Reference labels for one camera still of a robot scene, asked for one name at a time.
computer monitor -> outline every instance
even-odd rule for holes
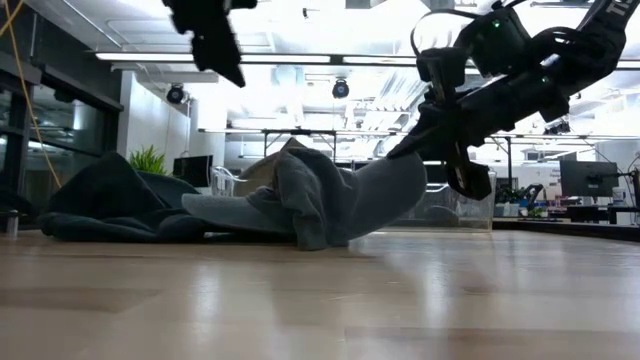
[[[560,161],[564,196],[612,197],[618,186],[618,165],[611,162]]]
[[[208,187],[213,155],[191,156],[173,161],[173,176],[193,187]]]

clear plastic bin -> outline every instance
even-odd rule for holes
[[[425,231],[490,232],[493,226],[496,174],[490,172],[489,179],[491,194],[480,201],[460,195],[448,184],[427,184],[418,205],[392,226]]]
[[[239,179],[222,166],[211,168],[211,195],[213,196],[234,196],[236,184],[244,182],[246,180]]]

yellow cable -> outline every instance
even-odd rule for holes
[[[58,174],[56,174],[55,169],[53,168],[53,164],[51,163],[51,160],[49,159],[49,154],[47,153],[47,150],[44,147],[44,141],[42,141],[42,134],[40,134],[40,127],[38,126],[38,121],[36,120],[36,116],[33,112],[33,106],[31,104],[31,99],[29,98],[29,92],[27,90],[27,82],[24,79],[24,73],[22,72],[22,64],[20,62],[20,55],[18,53],[18,42],[16,41],[16,35],[13,31],[13,19],[16,17],[16,15],[18,14],[18,11],[20,11],[20,8],[22,7],[24,0],[20,0],[20,2],[18,3],[18,5],[16,6],[16,9],[14,10],[13,14],[11,13],[11,11],[9,10],[9,4],[5,3],[5,12],[7,13],[7,23],[4,24],[2,26],[2,28],[0,28],[0,37],[2,36],[2,34],[4,33],[4,31],[6,30],[6,28],[9,28],[9,34],[11,35],[11,42],[13,44],[13,53],[15,55],[16,58],[16,66],[18,67],[18,75],[20,75],[20,83],[22,84],[22,91],[24,91],[24,98],[27,101],[27,109],[29,109],[29,116],[31,117],[31,121],[33,122],[33,126],[36,129],[36,135],[38,137],[38,141],[40,142],[40,146],[42,147],[42,153],[44,154],[44,158],[47,161],[47,165],[49,166],[49,171],[51,171],[51,175],[53,175],[53,179],[56,182],[56,185],[58,186],[58,189],[62,187],[62,184],[60,183],[60,179],[58,178]]]

white wall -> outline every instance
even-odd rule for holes
[[[173,160],[188,150],[191,119],[142,86],[132,71],[122,75],[120,102],[125,110],[118,123],[118,153],[128,158],[153,145],[172,172]]]

cloth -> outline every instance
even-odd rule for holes
[[[424,194],[426,174],[415,154],[350,172],[316,150],[291,148],[275,161],[272,184],[247,197],[200,195],[178,179],[141,176],[113,153],[65,184],[39,223],[44,234],[68,241],[188,242],[205,233],[251,233],[320,250],[345,246],[409,211]]]
[[[292,147],[304,148],[305,146],[295,138],[291,137],[282,146],[282,149],[280,149],[280,151]],[[272,187],[271,180],[273,178],[273,168],[275,161],[278,158],[278,154],[279,152],[276,152],[263,159],[260,159],[259,161],[251,165],[248,169],[243,171],[242,174],[238,176],[238,178],[245,181],[235,184],[233,190],[234,195],[247,196],[262,186]]]
[[[289,148],[274,162],[273,188],[241,198],[186,194],[182,203],[209,224],[294,235],[302,250],[345,246],[411,210],[425,193],[417,154],[380,159],[351,172],[313,149]]]
[[[69,241],[156,243],[202,239],[211,226],[175,206],[173,200],[197,190],[178,179],[142,176],[151,179],[149,183],[159,191],[154,191],[122,156],[105,155],[53,195],[38,218],[42,232]]]

